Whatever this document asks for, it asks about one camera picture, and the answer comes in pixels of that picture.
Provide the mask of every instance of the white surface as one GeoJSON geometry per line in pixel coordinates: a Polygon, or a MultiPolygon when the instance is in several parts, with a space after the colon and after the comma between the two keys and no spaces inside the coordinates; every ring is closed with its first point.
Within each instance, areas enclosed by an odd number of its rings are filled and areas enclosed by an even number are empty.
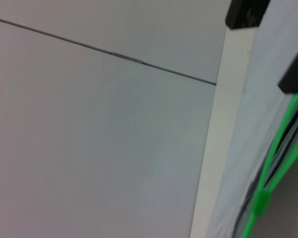
{"type": "Polygon", "coordinates": [[[236,127],[210,230],[229,236],[235,215],[264,158],[289,97],[277,83],[298,53],[298,0],[271,0],[256,31],[236,127]]]}
{"type": "Polygon", "coordinates": [[[0,18],[216,82],[230,0],[0,0],[0,18]]]}
{"type": "Polygon", "coordinates": [[[0,23],[0,238],[189,237],[214,90],[0,23]]]}
{"type": "Polygon", "coordinates": [[[206,237],[233,134],[254,33],[254,29],[226,30],[191,238],[206,237]]]}

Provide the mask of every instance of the green cable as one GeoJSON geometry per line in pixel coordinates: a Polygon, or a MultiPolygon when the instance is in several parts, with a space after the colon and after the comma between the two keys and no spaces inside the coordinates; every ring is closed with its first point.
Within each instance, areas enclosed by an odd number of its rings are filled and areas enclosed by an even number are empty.
{"type": "Polygon", "coordinates": [[[287,162],[284,163],[284,165],[280,169],[279,173],[276,175],[276,178],[272,182],[272,185],[270,186],[268,191],[264,191],[264,186],[265,186],[266,179],[267,179],[267,176],[269,173],[269,168],[273,162],[273,158],[276,154],[277,148],[278,148],[280,141],[283,137],[283,134],[287,128],[287,125],[289,124],[297,107],[298,107],[298,94],[295,94],[295,95],[293,95],[293,98],[287,108],[287,111],[286,111],[285,116],[281,122],[281,125],[278,128],[278,131],[277,131],[276,137],[273,141],[272,147],[267,155],[267,159],[264,164],[263,171],[262,171],[256,192],[255,192],[257,199],[254,199],[252,213],[251,213],[250,218],[245,226],[245,229],[243,231],[241,238],[250,238],[258,215],[264,214],[264,212],[270,202],[271,193],[274,191],[274,189],[279,184],[279,182],[282,180],[282,178],[285,176],[285,174],[287,173],[289,168],[292,166],[292,164],[298,158],[298,141],[297,141],[296,145],[294,146],[290,155],[287,158],[287,162]]]}

